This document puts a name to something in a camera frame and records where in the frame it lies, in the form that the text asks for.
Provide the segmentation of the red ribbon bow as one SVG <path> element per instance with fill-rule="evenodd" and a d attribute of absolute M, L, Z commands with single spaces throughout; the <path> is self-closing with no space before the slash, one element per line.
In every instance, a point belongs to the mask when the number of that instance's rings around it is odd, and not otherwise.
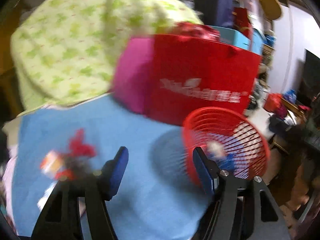
<path fill-rule="evenodd" d="M 70 155 L 73 157 L 88 157 L 90 160 L 97 155 L 97 152 L 93 145 L 85 142 L 85 132 L 84 129 L 81 128 L 77 130 L 75 135 L 73 135 L 69 139 L 67 151 L 59 154 L 62 157 L 62 159 L 65 155 Z M 57 180 L 63 178 L 67 180 L 75 180 L 72 176 L 71 171 L 65 167 L 65 162 L 62 171 L 59 172 L 55 177 L 55 179 Z"/>

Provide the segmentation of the blue and white carton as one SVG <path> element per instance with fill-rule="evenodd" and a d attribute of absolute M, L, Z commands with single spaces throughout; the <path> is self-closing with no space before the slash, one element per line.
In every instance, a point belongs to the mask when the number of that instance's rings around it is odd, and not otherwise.
<path fill-rule="evenodd" d="M 223 144 L 217 141 L 207 143 L 207 156 L 210 160 L 215 161 L 221 170 L 234 172 L 235 165 L 233 155 L 225 151 Z"/>

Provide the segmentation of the orange white medicine box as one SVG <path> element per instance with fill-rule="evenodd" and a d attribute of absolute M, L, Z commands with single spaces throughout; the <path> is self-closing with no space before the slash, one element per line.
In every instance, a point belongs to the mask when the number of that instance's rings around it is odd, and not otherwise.
<path fill-rule="evenodd" d="M 64 162 L 60 154 L 54 150 L 49 151 L 40 164 L 41 172 L 49 178 L 55 178 L 62 171 Z"/>

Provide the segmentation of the blue blanket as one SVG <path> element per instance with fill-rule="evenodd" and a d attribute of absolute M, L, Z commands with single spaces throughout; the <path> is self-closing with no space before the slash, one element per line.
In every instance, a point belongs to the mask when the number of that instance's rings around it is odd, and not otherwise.
<path fill-rule="evenodd" d="M 40 214 L 38 201 L 53 182 L 41 172 L 41 161 L 50 150 L 65 152 L 80 128 L 97 153 L 90 160 L 93 170 L 114 158 L 121 146 L 129 151 L 118 193 L 106 204 L 119 239 L 193 237 L 209 200 L 183 171 L 181 129 L 133 114 L 110 96 L 23 116 L 12 181 L 13 216 L 20 235 L 31 235 Z"/>

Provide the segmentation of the red mesh wastebasket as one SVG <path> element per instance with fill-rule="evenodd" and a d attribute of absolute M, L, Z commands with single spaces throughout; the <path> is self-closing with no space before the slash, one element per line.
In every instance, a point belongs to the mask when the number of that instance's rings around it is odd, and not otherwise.
<path fill-rule="evenodd" d="M 217 142 L 223 153 L 232 157 L 233 172 L 238 178 L 262 177 L 267 170 L 270 149 L 262 133 L 245 117 L 225 108 L 204 107 L 191 112 L 184 120 L 182 135 L 186 172 L 193 183 L 200 184 L 193 163 L 193 149 L 201 147 L 206 155 L 208 143 Z"/>

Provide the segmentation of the magenta pillow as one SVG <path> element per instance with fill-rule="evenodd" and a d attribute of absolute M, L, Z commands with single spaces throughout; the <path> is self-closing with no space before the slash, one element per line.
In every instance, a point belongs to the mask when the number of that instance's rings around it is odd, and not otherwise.
<path fill-rule="evenodd" d="M 129 40 L 116 66 L 111 92 L 114 99 L 133 113 L 144 114 L 150 94 L 153 37 Z"/>

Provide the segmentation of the red paper shopping bag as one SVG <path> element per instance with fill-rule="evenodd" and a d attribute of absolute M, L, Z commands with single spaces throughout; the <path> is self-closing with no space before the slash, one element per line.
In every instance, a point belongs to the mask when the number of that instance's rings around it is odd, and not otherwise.
<path fill-rule="evenodd" d="M 249 104 L 260 55 L 190 36 L 154 36 L 145 115 L 182 125 L 192 111 L 220 107 L 242 114 Z"/>

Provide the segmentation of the green clover quilt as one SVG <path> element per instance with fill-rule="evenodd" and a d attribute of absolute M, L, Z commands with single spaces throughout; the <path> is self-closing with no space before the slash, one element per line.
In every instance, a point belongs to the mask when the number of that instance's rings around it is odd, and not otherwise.
<path fill-rule="evenodd" d="M 11 36 L 26 111 L 71 106 L 106 93 L 133 36 L 200 23 L 179 0 L 45 0 Z"/>

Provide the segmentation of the light blue box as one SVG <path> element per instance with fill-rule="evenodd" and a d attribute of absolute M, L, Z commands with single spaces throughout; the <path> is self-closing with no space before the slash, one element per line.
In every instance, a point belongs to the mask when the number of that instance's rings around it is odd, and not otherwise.
<path fill-rule="evenodd" d="M 253 29 L 253 37 L 250 40 L 238 30 L 217 26 L 210 27 L 220 32 L 220 42 L 245 50 L 250 50 L 251 52 L 260 56 L 263 54 L 263 44 L 265 38 L 257 29 Z"/>

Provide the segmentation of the red foil gift wrap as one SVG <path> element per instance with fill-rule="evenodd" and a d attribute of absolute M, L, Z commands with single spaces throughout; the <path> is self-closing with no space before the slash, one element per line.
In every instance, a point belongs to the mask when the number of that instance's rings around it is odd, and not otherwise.
<path fill-rule="evenodd" d="M 220 32 L 212 27 L 202 24 L 195 24 L 191 22 L 179 22 L 171 29 L 170 34 L 191 36 L 219 42 Z"/>

